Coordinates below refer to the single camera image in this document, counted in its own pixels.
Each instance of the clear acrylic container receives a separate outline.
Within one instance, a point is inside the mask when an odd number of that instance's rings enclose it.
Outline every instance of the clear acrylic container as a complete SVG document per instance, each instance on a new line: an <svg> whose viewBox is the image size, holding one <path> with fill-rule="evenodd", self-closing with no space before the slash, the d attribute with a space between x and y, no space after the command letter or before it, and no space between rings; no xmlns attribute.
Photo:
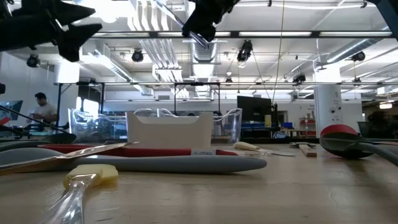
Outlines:
<svg viewBox="0 0 398 224"><path fill-rule="evenodd" d="M173 116L167 109L142 108L134 112L144 117ZM241 135L242 109L235 108L224 116L213 117L213 139L223 142L236 143ZM70 132L78 138L125 139L127 126L125 116L106 116L103 114L89 114L76 109L69 109Z"/></svg>

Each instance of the table surface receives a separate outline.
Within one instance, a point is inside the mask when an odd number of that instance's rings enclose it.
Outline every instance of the table surface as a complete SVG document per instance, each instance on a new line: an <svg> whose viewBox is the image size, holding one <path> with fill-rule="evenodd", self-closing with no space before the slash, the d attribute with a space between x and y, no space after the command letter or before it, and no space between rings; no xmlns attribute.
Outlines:
<svg viewBox="0 0 398 224"><path fill-rule="evenodd" d="M320 146L317 158L288 145L262 147L297 156L268 156L266 168L236 174L122 172L117 185L87 191L85 223L397 223L397 167L384 159L347 161ZM0 223L40 220L62 196L65 174L0 177Z"/></svg>

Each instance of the white pillar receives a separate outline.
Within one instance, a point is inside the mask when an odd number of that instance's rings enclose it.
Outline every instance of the white pillar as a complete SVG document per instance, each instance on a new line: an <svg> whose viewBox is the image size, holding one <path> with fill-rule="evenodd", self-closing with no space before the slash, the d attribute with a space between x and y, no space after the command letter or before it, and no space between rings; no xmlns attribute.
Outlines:
<svg viewBox="0 0 398 224"><path fill-rule="evenodd" d="M76 83L79 81L80 65L78 63L71 63L67 60L62 60L59 65L54 67L55 81L57 83ZM78 96L78 86L64 84L61 95L60 105L60 121L59 125L64 125L68 122L68 109L76 108L76 99Z"/></svg>
<svg viewBox="0 0 398 224"><path fill-rule="evenodd" d="M341 82L338 64L323 66L324 70L316 68L313 74L315 82ZM321 131L332 124L343 124L340 85L318 85L314 88L315 95L315 123L317 137Z"/></svg>

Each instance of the computer monitor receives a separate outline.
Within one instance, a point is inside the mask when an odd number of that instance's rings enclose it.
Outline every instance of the computer monitor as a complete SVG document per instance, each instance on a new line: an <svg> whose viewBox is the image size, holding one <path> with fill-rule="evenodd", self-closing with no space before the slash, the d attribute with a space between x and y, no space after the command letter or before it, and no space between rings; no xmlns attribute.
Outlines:
<svg viewBox="0 0 398 224"><path fill-rule="evenodd" d="M0 105L9 108L13 111L20 112L22 107L22 100L16 101L0 101ZM8 121L18 120L18 114L10 113L0 109L0 124L6 124Z"/></svg>
<svg viewBox="0 0 398 224"><path fill-rule="evenodd" d="M243 110L242 121L264 122L264 116L272 114L271 99L238 96L237 102L238 108Z"/></svg>

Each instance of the white cardboard stand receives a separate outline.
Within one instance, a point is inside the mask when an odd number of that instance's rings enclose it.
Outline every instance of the white cardboard stand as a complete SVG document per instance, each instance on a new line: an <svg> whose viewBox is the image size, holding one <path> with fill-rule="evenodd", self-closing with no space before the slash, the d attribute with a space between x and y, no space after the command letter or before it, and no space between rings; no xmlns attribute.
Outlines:
<svg viewBox="0 0 398 224"><path fill-rule="evenodd" d="M138 117L126 113L127 140L139 148L190 148L211 151L213 113L199 117Z"/></svg>

